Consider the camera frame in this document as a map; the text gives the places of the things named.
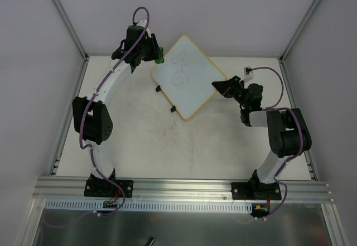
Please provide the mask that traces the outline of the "green bone-shaped eraser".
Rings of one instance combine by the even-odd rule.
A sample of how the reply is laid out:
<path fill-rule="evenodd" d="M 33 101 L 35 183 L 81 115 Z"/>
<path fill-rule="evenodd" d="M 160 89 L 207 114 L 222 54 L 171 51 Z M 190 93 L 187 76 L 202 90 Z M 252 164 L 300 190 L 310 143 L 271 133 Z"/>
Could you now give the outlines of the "green bone-shaped eraser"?
<path fill-rule="evenodd" d="M 164 63 L 164 53 L 163 53 L 163 47 L 159 47 L 157 51 L 157 57 L 155 59 L 156 64 L 162 64 Z"/>

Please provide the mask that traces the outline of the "yellow framed whiteboard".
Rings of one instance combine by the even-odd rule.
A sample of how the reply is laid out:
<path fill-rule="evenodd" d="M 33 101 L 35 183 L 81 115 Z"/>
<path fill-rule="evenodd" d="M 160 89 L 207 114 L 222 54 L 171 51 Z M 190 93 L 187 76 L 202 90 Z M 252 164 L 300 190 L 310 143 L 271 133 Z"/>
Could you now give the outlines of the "yellow framed whiteboard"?
<path fill-rule="evenodd" d="M 216 93 L 214 81 L 226 81 L 223 71 L 187 35 L 181 36 L 157 64 L 152 77 L 184 120 L 194 116 Z"/>

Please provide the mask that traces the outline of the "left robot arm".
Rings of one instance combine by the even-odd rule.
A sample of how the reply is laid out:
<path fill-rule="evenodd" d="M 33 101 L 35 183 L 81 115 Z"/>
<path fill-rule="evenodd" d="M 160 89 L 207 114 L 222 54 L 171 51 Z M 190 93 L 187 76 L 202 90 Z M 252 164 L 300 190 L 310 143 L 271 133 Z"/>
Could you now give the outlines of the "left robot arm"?
<path fill-rule="evenodd" d="M 155 34 L 148 29 L 148 21 L 140 20 L 127 29 L 126 38 L 111 56 L 104 77 L 84 97 L 72 102 L 74 129 L 79 134 L 81 149 L 88 149 L 93 165 L 91 179 L 98 179 L 97 189 L 105 196 L 116 191 L 115 169 L 107 149 L 107 140 L 113 131 L 108 106 L 120 85 L 141 62 L 164 62 L 163 48 Z"/>

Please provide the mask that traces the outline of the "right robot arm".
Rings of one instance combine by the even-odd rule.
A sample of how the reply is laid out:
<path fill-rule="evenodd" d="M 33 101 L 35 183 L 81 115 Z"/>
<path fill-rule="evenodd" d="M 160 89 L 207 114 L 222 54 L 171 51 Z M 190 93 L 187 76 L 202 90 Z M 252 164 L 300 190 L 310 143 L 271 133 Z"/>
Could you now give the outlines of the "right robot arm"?
<path fill-rule="evenodd" d="M 226 81 L 214 81 L 213 87 L 225 98 L 240 105 L 240 119 L 248 127 L 264 127 L 268 131 L 270 152 L 263 164 L 253 171 L 245 183 L 231 183 L 234 200 L 281 200 L 279 175 L 288 163 L 308 151 L 312 139 L 300 109 L 264 109 L 261 106 L 263 86 L 245 86 L 234 76 Z"/>

